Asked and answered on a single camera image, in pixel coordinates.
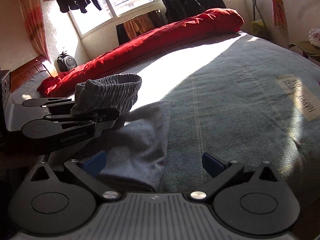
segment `backpack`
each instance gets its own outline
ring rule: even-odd
[[[61,72],[69,71],[78,66],[76,60],[64,51],[58,56],[57,63]]]

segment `orange plaid curtain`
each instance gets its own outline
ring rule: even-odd
[[[39,55],[49,59],[40,0],[20,0],[28,36]]]
[[[285,18],[284,6],[282,0],[272,0],[272,24],[278,28],[285,28],[287,20]]]

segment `pillow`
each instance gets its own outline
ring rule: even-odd
[[[119,73],[132,64],[169,49],[215,35],[236,33],[244,24],[232,9],[214,8],[180,22],[144,33],[87,64],[44,80],[38,88],[46,97],[64,97],[74,93],[78,83]]]
[[[11,93],[12,103],[17,105],[30,98],[42,98],[43,96],[37,91],[37,88],[47,77],[50,77],[47,71],[38,72],[33,78]]]

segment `red blanket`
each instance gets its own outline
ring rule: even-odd
[[[197,16],[144,33],[85,65],[56,77],[48,77],[37,90],[46,97],[68,96],[74,92],[77,83],[111,75],[182,44],[238,32],[243,24],[242,17],[235,10],[209,9]]]

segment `bed sheet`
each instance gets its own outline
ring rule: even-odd
[[[246,165],[271,161],[302,206],[320,197],[320,69],[309,60],[240,32],[124,73],[142,77],[133,109],[173,101],[159,191],[189,192],[207,182],[201,156],[210,152]]]

